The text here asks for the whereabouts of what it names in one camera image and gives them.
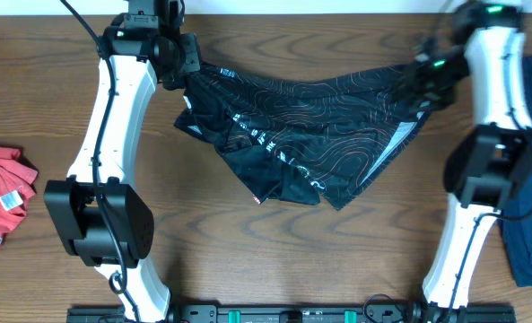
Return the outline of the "black patterned shirt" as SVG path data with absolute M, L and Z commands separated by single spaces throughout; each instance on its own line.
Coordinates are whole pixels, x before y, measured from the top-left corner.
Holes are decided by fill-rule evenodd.
M 398 65 L 298 82 L 216 65 L 186 79 L 175 128 L 212 145 L 257 203 L 340 210 L 416 138 L 429 118 L 392 94 Z

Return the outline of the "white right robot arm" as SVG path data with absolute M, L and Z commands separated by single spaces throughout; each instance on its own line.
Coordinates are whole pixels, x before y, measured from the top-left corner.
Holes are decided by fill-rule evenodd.
M 510 305 L 473 305 L 469 286 L 485 239 L 532 173 L 532 118 L 522 75 L 525 4 L 466 1 L 452 14 L 451 48 L 429 37 L 400 79 L 413 113 L 447 108 L 455 85 L 473 85 L 474 126 L 446 161 L 447 218 L 423 301 L 389 305 L 389 322 L 512 322 Z

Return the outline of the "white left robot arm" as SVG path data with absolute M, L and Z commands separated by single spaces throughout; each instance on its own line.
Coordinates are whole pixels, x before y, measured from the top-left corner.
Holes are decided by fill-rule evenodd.
M 135 159 L 145 112 L 158 86 L 183 86 L 201 57 L 182 33 L 179 0 L 132 1 L 93 34 L 99 85 L 83 144 L 67 175 L 50 180 L 44 202 L 66 253 L 105 277 L 117 310 L 68 312 L 71 322 L 179 322 L 182 313 L 150 252 L 153 213 L 135 191 Z

